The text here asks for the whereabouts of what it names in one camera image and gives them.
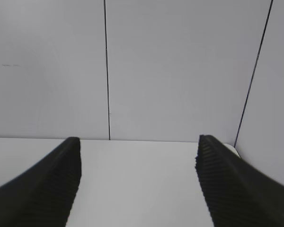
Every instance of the white backdrop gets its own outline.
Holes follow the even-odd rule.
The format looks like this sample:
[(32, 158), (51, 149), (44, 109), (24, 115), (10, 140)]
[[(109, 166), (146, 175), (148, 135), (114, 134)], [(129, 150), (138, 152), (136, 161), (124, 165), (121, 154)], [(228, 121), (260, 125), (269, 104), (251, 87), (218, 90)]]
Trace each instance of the white backdrop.
[[(233, 144), (270, 0), (106, 0), (114, 140)], [(108, 139), (103, 0), (0, 0), (0, 136)]]
[(284, 0), (272, 6), (236, 149), (284, 184)]
[(111, 137), (233, 144), (269, 0), (106, 0)]
[(0, 136), (108, 139), (103, 1), (0, 0)]

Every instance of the ribbed rubber pad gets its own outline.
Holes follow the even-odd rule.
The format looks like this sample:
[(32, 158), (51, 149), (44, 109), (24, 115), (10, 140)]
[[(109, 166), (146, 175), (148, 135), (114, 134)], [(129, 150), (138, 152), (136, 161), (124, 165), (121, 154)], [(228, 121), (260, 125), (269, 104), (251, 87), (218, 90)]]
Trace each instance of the ribbed rubber pad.
[[(8, 189), (6, 193), (20, 196), (21, 200), (15, 201), (20, 206), (6, 208), (7, 220), (0, 221), (0, 227), (64, 227), (80, 178), (80, 141), (69, 138), (35, 166), (3, 186)], [(21, 187), (26, 187), (26, 194), (19, 190)], [(1, 196), (1, 201), (8, 205), (4, 194)]]
[(196, 171), (215, 227), (284, 227), (284, 187), (200, 136)]

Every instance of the black line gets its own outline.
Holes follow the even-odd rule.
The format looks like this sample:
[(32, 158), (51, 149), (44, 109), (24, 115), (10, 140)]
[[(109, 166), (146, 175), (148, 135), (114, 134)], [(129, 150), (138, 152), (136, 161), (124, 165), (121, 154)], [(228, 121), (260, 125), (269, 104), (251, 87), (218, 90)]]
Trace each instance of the black line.
[(104, 3), (105, 55), (106, 55), (106, 80), (107, 80), (108, 137), (110, 140), (110, 106), (109, 106), (108, 54), (107, 54), (106, 0), (103, 0), (103, 3)]
[(271, 2), (270, 2), (270, 6), (269, 6), (269, 10), (268, 10), (268, 15), (267, 15), (267, 18), (266, 18), (266, 22), (265, 22), (265, 26), (264, 26), (264, 30), (263, 30), (263, 34), (262, 34), (262, 38), (261, 38), (261, 43), (260, 43), (260, 46), (259, 46), (259, 50), (258, 50), (258, 52), (257, 52), (257, 58), (256, 58), (254, 70), (253, 70), (253, 72), (252, 72), (252, 76), (251, 76), (251, 80), (250, 80), (250, 84), (249, 84), (247, 96), (246, 96), (246, 99), (245, 99), (245, 104), (244, 104), (244, 108), (243, 108), (243, 112), (242, 112), (242, 116), (241, 116), (241, 120), (240, 120), (240, 124), (239, 124), (239, 128), (238, 128), (238, 132), (237, 132), (237, 136), (236, 136), (234, 148), (236, 148), (236, 145), (237, 145), (237, 140), (238, 140), (239, 132), (240, 132), (241, 125), (242, 125), (242, 120), (243, 120), (243, 117), (244, 117), (244, 113), (245, 113), (245, 109), (246, 109), (246, 105), (247, 105), (247, 101), (248, 101), (248, 97), (249, 97), (249, 93), (250, 93), (250, 89), (251, 89), (251, 84), (252, 84), (252, 81), (254, 80), (255, 71), (256, 71), (256, 67), (257, 67), (257, 61), (259, 60), (259, 56), (260, 56), (260, 53), (261, 53), (261, 48), (262, 48), (262, 44), (263, 44), (263, 40), (264, 40), (266, 28), (267, 28), (269, 16), (270, 16), (271, 7), (272, 7), (272, 5), (273, 5), (273, 1), (274, 1), (274, 0), (271, 0)]

